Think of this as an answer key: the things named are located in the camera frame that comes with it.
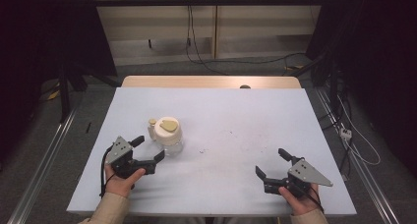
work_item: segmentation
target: power outlet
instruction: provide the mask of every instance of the power outlet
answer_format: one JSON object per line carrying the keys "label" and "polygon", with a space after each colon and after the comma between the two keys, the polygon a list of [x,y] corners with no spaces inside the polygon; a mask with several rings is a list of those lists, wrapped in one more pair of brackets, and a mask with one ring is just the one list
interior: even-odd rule
{"label": "power outlet", "polygon": [[352,138],[352,131],[345,128],[341,128],[339,131],[339,135],[343,139],[350,140]]}

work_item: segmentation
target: sleeve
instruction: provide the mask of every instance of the sleeve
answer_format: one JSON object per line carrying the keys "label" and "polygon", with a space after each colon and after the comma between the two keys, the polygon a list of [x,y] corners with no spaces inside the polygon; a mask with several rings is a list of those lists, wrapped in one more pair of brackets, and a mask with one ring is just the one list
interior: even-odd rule
{"label": "sleeve", "polygon": [[303,215],[292,216],[291,215],[291,223],[292,224],[328,224],[325,216],[321,211],[318,209],[314,209],[313,211],[307,212]]}
{"label": "sleeve", "polygon": [[98,204],[97,209],[91,218],[88,218],[80,224],[105,223],[118,224],[123,223],[125,216],[129,211],[129,200],[123,196],[112,193],[104,194],[103,199]]}

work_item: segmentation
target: cup lid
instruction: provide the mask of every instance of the cup lid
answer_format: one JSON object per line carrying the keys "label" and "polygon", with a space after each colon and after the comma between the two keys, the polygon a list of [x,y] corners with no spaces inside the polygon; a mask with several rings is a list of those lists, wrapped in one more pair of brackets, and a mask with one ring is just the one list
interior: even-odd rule
{"label": "cup lid", "polygon": [[163,145],[173,145],[182,137],[180,123],[173,117],[163,117],[154,126],[155,138]]}

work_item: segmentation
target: white table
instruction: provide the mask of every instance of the white table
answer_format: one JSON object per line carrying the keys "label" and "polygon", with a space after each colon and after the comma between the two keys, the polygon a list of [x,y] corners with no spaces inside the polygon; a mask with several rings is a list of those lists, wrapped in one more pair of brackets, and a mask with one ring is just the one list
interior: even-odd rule
{"label": "white table", "polygon": [[144,135],[146,141],[134,149],[134,157],[156,155],[148,119],[163,116],[179,119],[185,146],[137,183],[130,196],[131,215],[288,215],[286,201],[265,194],[255,174],[258,165],[271,178],[287,176],[291,164],[278,155],[280,147],[305,157],[334,183],[320,187],[327,215],[356,213],[301,88],[118,88],[68,211],[95,211],[101,157],[118,136],[133,140]]}

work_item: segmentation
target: black curtain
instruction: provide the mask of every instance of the black curtain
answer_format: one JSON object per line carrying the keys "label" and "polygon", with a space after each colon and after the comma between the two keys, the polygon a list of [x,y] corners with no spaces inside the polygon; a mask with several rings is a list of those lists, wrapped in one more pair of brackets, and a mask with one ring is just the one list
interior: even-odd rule
{"label": "black curtain", "polygon": [[7,157],[25,130],[41,84],[57,79],[61,65],[87,66],[116,75],[109,46],[93,6],[76,0],[0,0],[1,141]]}
{"label": "black curtain", "polygon": [[[417,3],[358,1],[359,9],[332,60],[392,153],[417,176]],[[309,46],[311,58],[326,46],[343,14],[324,7]]]}

